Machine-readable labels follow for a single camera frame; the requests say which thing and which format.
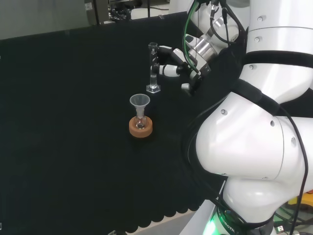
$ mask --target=black table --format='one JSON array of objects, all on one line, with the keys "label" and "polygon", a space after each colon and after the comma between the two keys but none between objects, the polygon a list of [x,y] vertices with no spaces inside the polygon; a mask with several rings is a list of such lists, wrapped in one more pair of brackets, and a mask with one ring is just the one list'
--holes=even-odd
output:
[{"label": "black table", "polygon": [[[186,77],[160,78],[161,92],[149,94],[145,112],[153,134],[138,140],[128,131],[135,115],[129,98],[149,83],[148,43],[181,48],[185,20],[182,13],[0,42],[4,234],[133,232],[199,207],[205,196],[182,170],[180,136],[229,92],[241,48],[211,64],[193,98],[180,90]],[[286,108],[313,116],[299,105],[310,97]],[[223,178],[207,177],[218,190]]]}]

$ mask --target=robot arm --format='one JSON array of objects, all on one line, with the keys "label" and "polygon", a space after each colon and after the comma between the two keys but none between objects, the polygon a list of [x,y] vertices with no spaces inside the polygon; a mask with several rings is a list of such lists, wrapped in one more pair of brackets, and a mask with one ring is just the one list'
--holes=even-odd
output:
[{"label": "robot arm", "polygon": [[[313,81],[313,1],[251,0],[241,80],[278,104],[300,97]],[[313,189],[312,118],[292,118],[301,134]],[[204,169],[228,176],[223,198],[244,220],[269,220],[297,196],[305,161],[299,138],[286,117],[276,117],[236,93],[202,124],[197,155]]]}]

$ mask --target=black cable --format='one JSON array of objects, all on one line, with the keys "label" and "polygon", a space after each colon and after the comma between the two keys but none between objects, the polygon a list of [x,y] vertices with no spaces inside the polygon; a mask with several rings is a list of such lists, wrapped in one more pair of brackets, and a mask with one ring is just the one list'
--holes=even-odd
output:
[{"label": "black cable", "polygon": [[299,132],[296,124],[292,120],[292,118],[289,115],[289,113],[283,107],[280,107],[280,109],[285,113],[286,117],[291,122],[291,124],[292,124],[292,126],[294,128],[294,131],[295,131],[295,133],[297,135],[297,138],[298,138],[298,141],[299,141],[299,144],[300,144],[300,147],[301,147],[301,151],[302,151],[302,154],[303,154],[303,160],[304,160],[304,175],[303,175],[303,180],[302,180],[302,184],[301,184],[301,188],[300,188],[299,197],[298,197],[298,200],[297,200],[296,210],[294,211],[294,219],[293,219],[291,230],[290,230],[290,234],[292,235],[293,231],[294,231],[294,228],[296,226],[296,223],[297,223],[297,218],[298,218],[300,205],[301,205],[301,201],[302,201],[302,195],[304,193],[304,186],[305,186],[305,182],[306,182],[307,177],[308,177],[309,164],[308,164],[307,153],[305,151],[305,147],[304,147],[304,144],[303,144],[300,132]]},{"label": "black cable", "polygon": [[225,24],[225,29],[226,29],[227,44],[228,44],[228,47],[229,47],[229,46],[230,46],[230,43],[229,43],[229,35],[228,35],[228,27],[227,27],[227,24]]},{"label": "black cable", "polygon": [[151,8],[151,9],[160,10],[160,11],[169,11],[169,10],[170,10],[170,9],[166,9],[166,8],[158,8],[158,7],[154,7],[154,6],[151,6],[150,8]]},{"label": "black cable", "polygon": [[247,41],[247,33],[245,28],[243,27],[243,25],[241,24],[240,20],[236,17],[235,13],[231,10],[231,8],[229,7],[229,5],[226,3],[225,7],[227,9],[227,13],[228,15],[235,21],[235,23],[238,26],[238,30],[239,30],[239,37],[243,36],[244,39],[244,44]]},{"label": "black cable", "polygon": [[150,0],[147,0],[148,5],[148,18],[150,18]]},{"label": "black cable", "polygon": [[213,19],[210,19],[210,26],[211,26],[211,30],[214,33],[214,35],[221,40],[223,43],[227,43],[227,44],[236,44],[236,42],[230,42],[230,41],[226,41],[224,38],[222,38],[220,35],[218,35],[218,33],[215,31],[215,28],[213,27]]}]

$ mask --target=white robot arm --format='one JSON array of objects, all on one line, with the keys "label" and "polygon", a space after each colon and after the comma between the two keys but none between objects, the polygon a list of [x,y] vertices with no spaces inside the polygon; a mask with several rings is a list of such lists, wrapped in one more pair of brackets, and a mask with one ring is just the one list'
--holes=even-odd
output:
[{"label": "white robot arm", "polygon": [[[247,55],[240,80],[278,104],[300,97],[313,87],[313,1],[227,1],[248,26]],[[190,54],[209,61],[227,47],[210,34],[211,7],[203,5],[192,21],[203,32],[200,39],[186,39]],[[222,37],[225,26],[219,11],[214,28]],[[238,36],[228,21],[230,41]],[[304,191],[313,189],[313,119],[292,118],[301,134],[308,160]],[[202,167],[226,175],[223,199],[248,223],[265,223],[286,201],[299,195],[305,160],[294,127],[286,117],[276,117],[247,97],[231,92],[202,124],[197,135],[197,156]],[[215,214],[219,234],[231,234],[226,221]],[[276,234],[274,229],[265,234]]]}]

